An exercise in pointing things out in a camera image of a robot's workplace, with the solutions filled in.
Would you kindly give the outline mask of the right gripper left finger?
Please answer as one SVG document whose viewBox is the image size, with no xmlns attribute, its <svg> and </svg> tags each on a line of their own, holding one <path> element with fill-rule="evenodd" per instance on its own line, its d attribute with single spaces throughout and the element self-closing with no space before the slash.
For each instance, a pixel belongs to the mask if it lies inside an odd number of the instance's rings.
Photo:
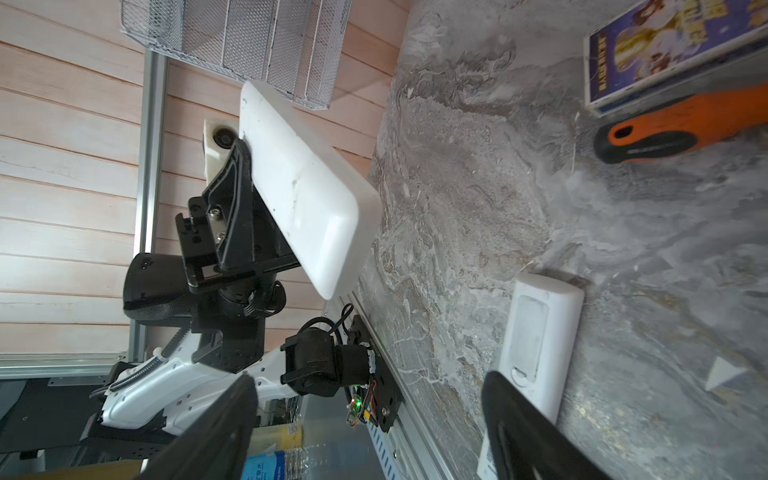
<svg viewBox="0 0 768 480">
<path fill-rule="evenodd" d="M 242 375 L 159 456 L 139 479 L 239 479 L 257 423 L 254 379 Z"/>
</svg>

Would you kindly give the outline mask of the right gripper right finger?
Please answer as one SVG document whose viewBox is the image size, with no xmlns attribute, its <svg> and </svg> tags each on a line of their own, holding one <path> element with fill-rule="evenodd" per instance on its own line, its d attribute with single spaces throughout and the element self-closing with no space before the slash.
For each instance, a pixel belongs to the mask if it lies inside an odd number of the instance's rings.
<svg viewBox="0 0 768 480">
<path fill-rule="evenodd" d="M 608 477 L 500 372 L 486 375 L 481 403 L 499 479 Z"/>
</svg>

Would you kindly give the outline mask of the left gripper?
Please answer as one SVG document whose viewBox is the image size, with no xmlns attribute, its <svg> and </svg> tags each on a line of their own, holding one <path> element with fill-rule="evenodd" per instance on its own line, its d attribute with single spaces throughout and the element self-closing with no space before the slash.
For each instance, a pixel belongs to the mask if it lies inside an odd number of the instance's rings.
<svg viewBox="0 0 768 480">
<path fill-rule="evenodd" d="M 251 154 L 234 140 L 229 157 L 204 190 L 175 217 L 183 271 L 194 294 L 251 278 L 273 278 L 300 262 L 251 178 Z"/>
</svg>

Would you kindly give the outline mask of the white remote control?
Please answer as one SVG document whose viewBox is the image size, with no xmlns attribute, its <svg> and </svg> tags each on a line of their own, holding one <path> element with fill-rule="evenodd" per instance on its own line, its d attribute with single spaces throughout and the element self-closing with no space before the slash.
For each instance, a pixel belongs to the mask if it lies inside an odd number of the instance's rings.
<svg viewBox="0 0 768 480">
<path fill-rule="evenodd" d="M 266 83 L 243 84 L 239 135 L 253 186 L 318 294 L 349 293 L 380 230 L 378 192 Z"/>
</svg>

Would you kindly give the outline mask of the orange black screwdriver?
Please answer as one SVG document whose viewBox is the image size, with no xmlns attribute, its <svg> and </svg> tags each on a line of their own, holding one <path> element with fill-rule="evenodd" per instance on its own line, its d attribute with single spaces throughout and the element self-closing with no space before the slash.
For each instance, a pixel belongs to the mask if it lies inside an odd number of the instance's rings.
<svg viewBox="0 0 768 480">
<path fill-rule="evenodd" d="M 767 122 L 767 85 L 681 97 L 601 126 L 594 152 L 605 164 L 666 159 Z"/>
</svg>

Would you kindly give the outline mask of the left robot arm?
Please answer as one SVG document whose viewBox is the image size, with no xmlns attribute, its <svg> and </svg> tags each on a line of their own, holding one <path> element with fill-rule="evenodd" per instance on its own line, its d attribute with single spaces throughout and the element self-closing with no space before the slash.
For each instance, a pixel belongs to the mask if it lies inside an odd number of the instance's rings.
<svg viewBox="0 0 768 480">
<path fill-rule="evenodd" d="M 175 219 L 180 253 L 139 254 L 129 266 L 125 314 L 176 333 L 97 391 L 97 421 L 127 436 L 177 436 L 243 375 L 263 402 L 370 383 L 377 357 L 346 343 L 340 321 L 313 318 L 271 351 L 265 335 L 286 304 L 278 275 L 302 268 L 322 297 L 347 293 L 380 219 L 378 194 L 332 152 L 235 139 Z"/>
</svg>

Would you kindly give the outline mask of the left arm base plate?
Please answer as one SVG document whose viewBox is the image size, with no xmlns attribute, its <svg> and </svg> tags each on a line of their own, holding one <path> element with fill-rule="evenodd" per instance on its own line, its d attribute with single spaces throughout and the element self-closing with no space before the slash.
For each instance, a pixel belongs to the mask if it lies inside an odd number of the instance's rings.
<svg viewBox="0 0 768 480">
<path fill-rule="evenodd" d="M 353 315 L 348 333 L 350 343 L 363 344 L 375 354 L 374 371 L 371 374 L 367 392 L 363 395 L 365 406 L 363 418 L 383 433 L 389 433 L 404 403 L 403 393 L 395 380 L 393 371 L 373 339 L 371 331 L 359 314 Z"/>
</svg>

